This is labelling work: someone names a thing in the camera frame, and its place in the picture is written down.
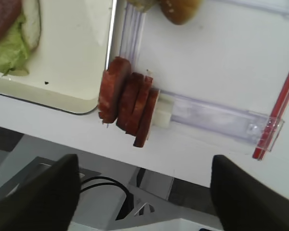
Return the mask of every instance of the sesame bun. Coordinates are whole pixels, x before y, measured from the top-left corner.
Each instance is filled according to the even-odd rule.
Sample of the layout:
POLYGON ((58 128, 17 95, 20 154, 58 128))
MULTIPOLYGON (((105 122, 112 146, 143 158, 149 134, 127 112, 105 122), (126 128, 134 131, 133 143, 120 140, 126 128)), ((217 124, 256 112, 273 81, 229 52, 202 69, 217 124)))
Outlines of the sesame bun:
POLYGON ((169 21, 182 25, 194 17, 202 2, 202 0, 160 0, 160 8, 169 21))

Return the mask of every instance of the burger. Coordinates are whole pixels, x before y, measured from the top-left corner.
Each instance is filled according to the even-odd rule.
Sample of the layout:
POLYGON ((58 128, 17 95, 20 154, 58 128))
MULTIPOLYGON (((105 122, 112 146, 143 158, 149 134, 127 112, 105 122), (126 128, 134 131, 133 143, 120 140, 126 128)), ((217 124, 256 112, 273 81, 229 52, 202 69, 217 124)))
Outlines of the burger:
POLYGON ((0 72, 28 75, 25 64, 40 35, 39 0, 0 0, 0 72))

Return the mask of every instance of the gray machine part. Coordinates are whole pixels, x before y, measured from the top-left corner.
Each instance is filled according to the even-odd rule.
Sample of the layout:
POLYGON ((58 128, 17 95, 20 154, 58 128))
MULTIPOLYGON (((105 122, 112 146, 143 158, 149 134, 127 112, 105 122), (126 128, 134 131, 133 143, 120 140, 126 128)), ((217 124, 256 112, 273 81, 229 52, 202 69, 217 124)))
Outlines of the gray machine part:
MULTIPOLYGON (((0 200, 14 193, 19 187, 27 184, 42 172, 50 168, 56 161, 42 157, 36 157, 15 176, 0 187, 0 200)), ((99 176, 101 173, 79 168, 79 177, 84 181, 91 177, 99 176)))

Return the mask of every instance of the food item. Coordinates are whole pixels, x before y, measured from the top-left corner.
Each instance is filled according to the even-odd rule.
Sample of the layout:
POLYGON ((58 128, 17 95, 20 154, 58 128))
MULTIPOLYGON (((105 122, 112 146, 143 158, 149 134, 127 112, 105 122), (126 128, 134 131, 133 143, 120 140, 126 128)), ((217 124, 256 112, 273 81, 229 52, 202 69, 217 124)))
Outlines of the food item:
POLYGON ((142 148, 148 138, 152 125, 152 117, 158 100, 159 90, 151 89, 146 103, 144 114, 142 116, 139 129, 137 131, 134 147, 142 148))
POLYGON ((203 0, 160 0, 164 15, 174 24, 183 25, 194 17, 203 0))
POLYGON ((136 7, 140 12, 147 12, 154 6, 158 0, 127 0, 130 4, 136 7))
POLYGON ((0 0, 0 39, 21 14, 21 0, 0 0))
POLYGON ((131 74, 131 64, 128 60, 116 57, 103 73, 100 87, 98 109, 103 123, 112 124, 118 116, 118 102, 126 79, 131 74))
POLYGON ((125 127, 126 134, 136 136, 140 119, 143 114, 144 107, 147 102, 150 89, 152 88, 152 84, 153 84, 153 79, 151 77, 146 76, 144 79, 144 84, 142 85, 139 91, 139 94, 137 96, 133 113, 130 116, 128 122, 126 123, 126 127, 125 127))
POLYGON ((133 113, 137 95, 143 82, 144 76, 139 73, 132 73, 131 77, 127 80, 119 102, 119 114, 117 119, 117 126, 122 130, 125 130, 126 123, 133 113))
POLYGON ((103 73, 98 115, 103 123, 113 123, 136 136, 134 146, 142 148, 153 124, 159 90, 152 89, 153 79, 131 74, 128 60, 116 57, 103 73))
POLYGON ((39 0, 0 0, 1 73, 27 73, 24 64, 38 46, 40 28, 39 0))

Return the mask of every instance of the salami slice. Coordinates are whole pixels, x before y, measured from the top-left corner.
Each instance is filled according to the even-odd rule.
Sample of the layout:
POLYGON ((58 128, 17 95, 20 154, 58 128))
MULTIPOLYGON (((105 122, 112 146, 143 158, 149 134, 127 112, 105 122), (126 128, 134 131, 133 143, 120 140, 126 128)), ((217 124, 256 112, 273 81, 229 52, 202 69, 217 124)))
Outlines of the salami slice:
POLYGON ((21 14, 21 0, 0 0, 0 39, 21 14))
POLYGON ((130 62, 121 57, 116 57, 110 63, 109 69, 104 71, 98 103, 99 116, 104 123, 111 124, 117 119, 118 102, 130 74, 130 62))
POLYGON ((143 82, 144 76, 139 73, 132 73, 131 77, 127 80, 119 102, 119 114, 117 119, 117 126, 124 131, 126 123, 133 113, 137 95, 143 82))
POLYGON ((125 126, 126 134, 136 136, 140 119, 143 114, 144 107, 148 99, 150 89, 152 88, 152 84, 153 84, 153 79, 151 77, 146 76, 144 79, 144 84, 142 85, 139 91, 139 94, 137 96, 133 113, 128 119, 128 122, 126 123, 126 126, 125 126))
POLYGON ((149 93, 149 97, 144 108, 144 113, 139 125, 139 129, 137 131, 136 139, 134 142, 134 147, 142 148, 147 140, 151 124, 152 124, 152 117, 154 114, 154 109, 156 106, 156 102, 158 100, 159 90, 151 89, 149 93))

